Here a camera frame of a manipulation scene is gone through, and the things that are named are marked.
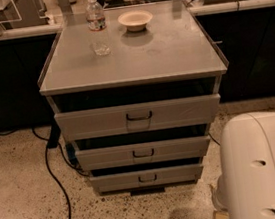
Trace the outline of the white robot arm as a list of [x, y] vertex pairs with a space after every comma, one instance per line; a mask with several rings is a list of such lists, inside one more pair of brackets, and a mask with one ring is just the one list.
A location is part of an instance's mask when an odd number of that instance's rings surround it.
[[228, 219], [275, 219], [275, 113], [237, 115], [221, 135], [214, 206]]

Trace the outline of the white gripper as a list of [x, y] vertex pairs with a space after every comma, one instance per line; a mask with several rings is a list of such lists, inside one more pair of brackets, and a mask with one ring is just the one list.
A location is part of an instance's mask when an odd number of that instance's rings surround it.
[[228, 203], [227, 203], [227, 195], [225, 182], [223, 180], [223, 176], [220, 175], [217, 180], [217, 185], [210, 186], [211, 189], [211, 197], [212, 204], [218, 211], [213, 212], [213, 219], [229, 219], [228, 218]]

